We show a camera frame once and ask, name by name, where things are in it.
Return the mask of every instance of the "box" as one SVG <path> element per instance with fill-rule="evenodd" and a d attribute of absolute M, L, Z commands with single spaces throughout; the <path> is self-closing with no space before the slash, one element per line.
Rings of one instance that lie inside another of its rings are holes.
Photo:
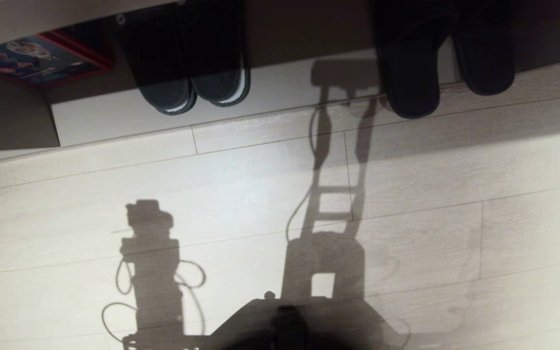
<path fill-rule="evenodd" d="M 0 77 L 48 87 L 110 70 L 101 38 L 89 22 L 0 44 Z"/>

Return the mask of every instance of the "black slipper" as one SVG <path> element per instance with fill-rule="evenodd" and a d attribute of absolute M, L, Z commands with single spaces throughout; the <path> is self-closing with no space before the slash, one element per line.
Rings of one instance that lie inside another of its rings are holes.
<path fill-rule="evenodd" d="M 243 0 L 190 0 L 177 6 L 193 88 L 216 106 L 249 92 Z"/>
<path fill-rule="evenodd" d="M 372 0 L 380 78 L 395 113 L 420 118 L 440 104 L 438 49 L 458 21 L 450 0 Z"/>
<path fill-rule="evenodd" d="M 146 101 L 167 115 L 189 111 L 196 93 L 172 5 L 118 14 L 110 22 Z"/>
<path fill-rule="evenodd" d="M 507 0 L 455 0 L 462 14 L 453 32 L 462 77 L 478 95 L 496 95 L 515 78 Z"/>

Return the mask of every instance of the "slipper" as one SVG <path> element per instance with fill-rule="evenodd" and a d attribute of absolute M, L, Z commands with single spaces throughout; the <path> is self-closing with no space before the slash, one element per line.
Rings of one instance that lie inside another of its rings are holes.
<path fill-rule="evenodd" d="M 249 93 L 243 0 L 198 0 L 177 5 L 193 88 L 220 107 Z"/>
<path fill-rule="evenodd" d="M 373 0 L 380 79 L 400 117 L 420 118 L 440 104 L 438 49 L 457 24 L 451 0 Z"/>
<path fill-rule="evenodd" d="M 196 93 L 172 5 L 118 14 L 110 22 L 146 101 L 166 115 L 189 111 Z"/>
<path fill-rule="evenodd" d="M 496 95 L 515 79 L 507 0 L 455 0 L 461 12 L 453 42 L 462 77 L 477 95 Z"/>

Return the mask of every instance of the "light laminate floor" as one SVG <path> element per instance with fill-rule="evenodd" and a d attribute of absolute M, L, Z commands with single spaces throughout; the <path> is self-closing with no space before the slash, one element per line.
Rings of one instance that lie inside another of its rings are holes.
<path fill-rule="evenodd" d="M 356 350 L 560 350 L 560 66 L 382 100 L 1 161 L 0 350 L 215 349 L 286 303 Z"/>

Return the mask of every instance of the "pair of slippers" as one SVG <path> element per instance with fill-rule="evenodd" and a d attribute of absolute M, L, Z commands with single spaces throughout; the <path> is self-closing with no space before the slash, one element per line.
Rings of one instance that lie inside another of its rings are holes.
<path fill-rule="evenodd" d="M 474 93 L 496 95 L 513 84 L 508 0 L 372 1 L 380 77 L 400 117 L 424 117 L 438 107 L 438 49 L 449 35 Z"/>
<path fill-rule="evenodd" d="M 243 15 L 243 0 L 191 0 L 118 14 L 110 26 L 142 96 L 178 115 L 197 96 L 220 107 L 246 98 Z"/>

